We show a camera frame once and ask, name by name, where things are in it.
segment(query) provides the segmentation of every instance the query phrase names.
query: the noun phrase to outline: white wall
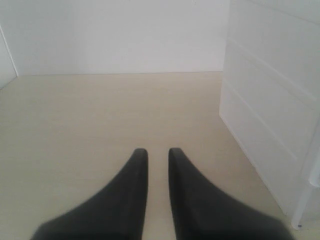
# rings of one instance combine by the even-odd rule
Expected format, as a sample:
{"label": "white wall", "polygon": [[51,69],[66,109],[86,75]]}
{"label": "white wall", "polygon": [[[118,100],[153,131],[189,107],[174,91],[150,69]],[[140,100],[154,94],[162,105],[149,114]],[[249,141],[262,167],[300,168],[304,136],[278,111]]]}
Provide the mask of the white wall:
{"label": "white wall", "polygon": [[16,76],[17,75],[0,26],[0,89]]}
{"label": "white wall", "polygon": [[222,71],[229,0],[0,0],[20,75]]}
{"label": "white wall", "polygon": [[289,216],[320,114],[319,9],[314,0],[230,7],[220,116]]}

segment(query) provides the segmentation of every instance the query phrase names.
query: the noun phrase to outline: wall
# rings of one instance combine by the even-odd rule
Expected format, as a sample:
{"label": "wall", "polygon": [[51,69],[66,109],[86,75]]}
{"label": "wall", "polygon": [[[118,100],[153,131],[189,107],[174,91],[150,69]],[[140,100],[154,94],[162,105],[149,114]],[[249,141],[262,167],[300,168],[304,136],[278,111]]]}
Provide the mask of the wall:
{"label": "wall", "polygon": [[230,7],[220,116],[289,216],[320,114],[319,9],[314,0]]}
{"label": "wall", "polygon": [[228,0],[0,0],[20,75],[222,71]]}
{"label": "wall", "polygon": [[0,89],[16,76],[17,75],[0,26]]}

